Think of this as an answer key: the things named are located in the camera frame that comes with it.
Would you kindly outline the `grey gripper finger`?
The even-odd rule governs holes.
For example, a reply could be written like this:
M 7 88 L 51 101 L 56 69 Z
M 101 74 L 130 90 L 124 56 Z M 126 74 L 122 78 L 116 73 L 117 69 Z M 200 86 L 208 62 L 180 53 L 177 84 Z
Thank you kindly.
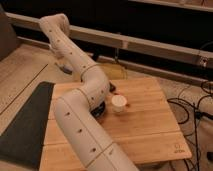
M 72 74 L 72 70 L 66 68 L 65 66 L 60 66 L 58 63 L 55 63 L 55 65 L 65 74 Z

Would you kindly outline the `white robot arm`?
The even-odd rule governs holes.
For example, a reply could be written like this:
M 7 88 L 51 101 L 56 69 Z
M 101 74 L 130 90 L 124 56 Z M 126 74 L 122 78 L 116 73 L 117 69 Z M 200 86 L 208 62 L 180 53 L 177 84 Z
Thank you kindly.
M 104 102 L 110 84 L 106 74 L 69 37 L 64 14 L 45 16 L 39 26 L 51 46 L 79 73 L 83 85 L 60 96 L 55 119 L 87 171 L 139 171 L 123 150 L 91 115 Z

